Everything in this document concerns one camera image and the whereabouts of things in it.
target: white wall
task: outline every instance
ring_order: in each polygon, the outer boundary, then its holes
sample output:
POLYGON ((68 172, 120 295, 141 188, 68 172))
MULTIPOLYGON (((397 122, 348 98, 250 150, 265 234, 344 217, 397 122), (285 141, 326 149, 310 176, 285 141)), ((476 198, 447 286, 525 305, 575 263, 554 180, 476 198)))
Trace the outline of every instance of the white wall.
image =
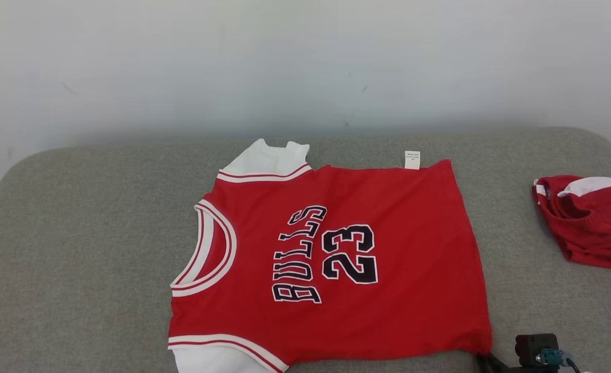
POLYGON ((611 0, 0 0, 0 178, 97 141, 460 118, 611 140, 611 0))

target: gray couch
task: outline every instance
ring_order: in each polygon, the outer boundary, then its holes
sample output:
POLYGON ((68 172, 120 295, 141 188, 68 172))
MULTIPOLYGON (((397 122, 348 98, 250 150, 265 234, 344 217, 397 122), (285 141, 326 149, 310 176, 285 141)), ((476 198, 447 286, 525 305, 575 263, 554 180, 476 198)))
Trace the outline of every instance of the gray couch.
MULTIPOLYGON (((611 177, 611 145, 581 130, 292 139, 313 168, 452 159, 487 284, 494 352, 556 333, 582 370, 611 373, 611 270, 563 259, 531 200, 533 179, 611 177)), ((0 372, 175 372, 170 282, 197 237, 192 205, 253 139, 47 151, 0 183, 0 372)), ((286 139, 268 141, 283 146, 286 139)), ((464 352, 298 364, 310 371, 469 372, 464 352)))

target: black device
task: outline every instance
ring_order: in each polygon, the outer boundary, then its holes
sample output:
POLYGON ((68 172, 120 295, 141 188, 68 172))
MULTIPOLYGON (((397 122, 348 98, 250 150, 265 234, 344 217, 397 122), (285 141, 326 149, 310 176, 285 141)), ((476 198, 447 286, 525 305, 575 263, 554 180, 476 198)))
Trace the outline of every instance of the black device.
POLYGON ((544 364, 541 358, 543 350, 559 349, 556 335, 552 333, 518 335, 515 337, 515 342, 515 353, 519 356, 521 366, 511 368, 490 353, 488 356, 476 356, 480 371, 486 373, 489 371, 488 368, 494 373, 556 373, 559 371, 558 364, 544 364))

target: white stripe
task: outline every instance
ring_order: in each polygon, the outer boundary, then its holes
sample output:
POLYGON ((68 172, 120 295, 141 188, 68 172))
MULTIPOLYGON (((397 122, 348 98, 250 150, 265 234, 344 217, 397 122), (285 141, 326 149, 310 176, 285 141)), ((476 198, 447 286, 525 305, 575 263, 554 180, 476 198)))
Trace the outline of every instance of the white stripe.
MULTIPOLYGON (((223 227, 222 230, 225 232, 225 243, 226 243, 225 255, 224 255, 224 258, 221 260, 220 264, 218 264, 218 266, 216 267, 216 269, 211 271, 209 274, 207 274, 203 278, 197 279, 196 281, 192 283, 180 283, 178 285, 171 285, 173 297, 185 297, 187 295, 192 295, 194 293, 198 293, 200 291, 210 288, 211 286, 213 286, 213 284, 220 281, 220 279, 222 279, 225 276, 225 274, 227 274, 230 267, 232 267, 232 264, 234 262, 234 257, 236 256, 236 232, 234 231, 234 227, 232 227, 232 224, 229 222, 229 220, 227 220, 227 218, 222 213, 220 213, 220 211, 217 208, 211 205, 211 203, 209 203, 209 201, 207 200, 201 200, 199 201, 197 205, 206 206, 211 211, 213 211, 215 215, 212 215, 211 217, 216 222, 218 222, 220 226, 223 227), (192 285, 197 285, 197 286, 194 286, 193 288, 185 289, 185 290, 179 289, 179 288, 187 288, 188 286, 192 286, 192 285)), ((201 209, 201 210, 203 211, 204 214, 208 214, 208 212, 205 209, 201 209)))
POLYGON ((179 274, 179 276, 172 282, 172 285, 177 285, 177 280, 181 278, 184 274, 187 274, 181 279, 180 282, 192 282, 202 271, 202 267, 204 267, 204 262, 206 262, 206 258, 208 257, 208 253, 211 250, 211 242, 213 242, 213 231, 215 227, 213 227, 213 218, 207 213, 204 214, 202 210, 197 210, 197 222, 198 222, 198 231, 201 239, 197 242, 196 248, 190 261, 183 269, 183 272, 179 274))
POLYGON ((544 185, 536 185, 535 186, 535 193, 547 196, 547 193, 545 193, 545 186, 544 185))
MULTIPOLYGON (((266 359, 266 361, 268 361, 271 364, 274 364, 275 366, 277 366, 277 368, 279 368, 281 371, 285 371, 285 370, 287 370, 287 368, 289 368, 288 365, 283 363, 282 360, 280 360, 274 354, 271 354, 264 347, 261 347, 260 345, 254 343, 254 342, 250 342, 249 340, 247 340, 245 338, 236 337, 235 335, 229 335, 229 334, 182 335, 182 336, 179 336, 179 337, 170 337, 169 338, 169 343, 178 343, 178 342, 209 342, 211 340, 229 340, 231 342, 236 342, 236 343, 238 343, 238 344, 248 348, 248 349, 243 349, 243 351, 248 353, 250 356, 252 356, 254 359, 256 359, 256 361, 258 361, 260 364, 262 364, 263 366, 265 366, 266 368, 268 368, 270 370, 275 370, 275 369, 273 369, 270 365, 266 364, 265 361, 260 359, 254 353, 252 353, 252 351, 254 351, 256 354, 258 354, 261 357, 263 357, 264 359, 266 359)), ((218 345, 218 346, 229 346, 229 347, 234 347, 235 349, 241 349, 241 346, 239 346, 239 345, 236 345, 234 343, 224 343, 224 342, 214 342, 214 343, 206 344, 206 345, 202 345, 202 346, 216 346, 216 345, 218 345)), ((193 346, 196 346, 196 345, 182 345, 182 346, 183 347, 193 347, 193 346)), ((170 346, 169 348, 170 349, 177 349, 179 347, 180 346, 170 346)))
POLYGON ((230 177, 230 176, 219 173, 218 179, 228 181, 228 182, 288 181, 288 180, 292 180, 292 179, 295 179, 296 177, 301 176, 302 174, 308 172, 309 170, 312 170, 312 167, 305 166, 289 176, 275 175, 275 176, 257 176, 257 177, 230 177))
POLYGON ((568 194, 575 194, 576 196, 583 196, 591 192, 599 191, 601 189, 611 187, 611 177, 587 177, 579 179, 568 184, 563 191, 559 192, 557 196, 563 197, 568 194))

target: white neckline trim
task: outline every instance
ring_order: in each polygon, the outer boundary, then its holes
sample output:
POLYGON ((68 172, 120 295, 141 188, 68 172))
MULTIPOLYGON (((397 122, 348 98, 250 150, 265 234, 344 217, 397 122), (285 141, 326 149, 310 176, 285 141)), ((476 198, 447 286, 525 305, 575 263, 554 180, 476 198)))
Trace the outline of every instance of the white neckline trim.
POLYGON ((225 173, 224 170, 220 170, 217 179, 228 181, 228 182, 256 182, 256 181, 289 181, 296 179, 296 177, 312 170, 312 167, 301 165, 289 174, 286 175, 275 175, 275 174, 246 174, 246 175, 230 175, 225 173))
POLYGON ((236 337, 229 334, 212 334, 212 335, 182 335, 179 337, 169 338, 168 349, 192 348, 192 347, 213 347, 225 346, 245 352, 264 368, 275 373, 282 373, 289 368, 282 360, 264 347, 251 342, 245 338, 236 337))
POLYGON ((264 139, 253 142, 229 165, 218 179, 227 182, 287 181, 311 170, 305 161, 309 145, 293 141, 285 147, 270 147, 264 139))
POLYGON ((211 217, 212 220, 215 220, 215 222, 222 227, 225 235, 225 254, 220 261, 220 264, 218 264, 218 266, 211 272, 206 274, 206 276, 188 283, 179 283, 183 279, 196 277, 199 274, 198 271, 201 271, 201 267, 204 265, 204 262, 206 262, 206 257, 208 257, 208 253, 210 252, 210 244, 212 241, 213 229, 215 229, 215 227, 213 227, 213 224, 206 225, 206 219, 202 220, 202 229, 204 233, 201 237, 206 239, 202 240, 203 243, 201 247, 196 250, 185 271, 182 272, 179 277, 170 284, 173 297, 185 297, 187 295, 199 293, 200 291, 206 290, 207 288, 215 285, 216 282, 220 281, 220 279, 227 274, 229 269, 232 267, 234 257, 236 257, 236 232, 234 231, 234 227, 232 227, 229 220, 227 220, 227 218, 207 200, 199 201, 199 203, 194 207, 204 216, 208 215, 211 217), (189 269, 195 269, 197 266, 197 273, 194 275, 189 273, 189 269))

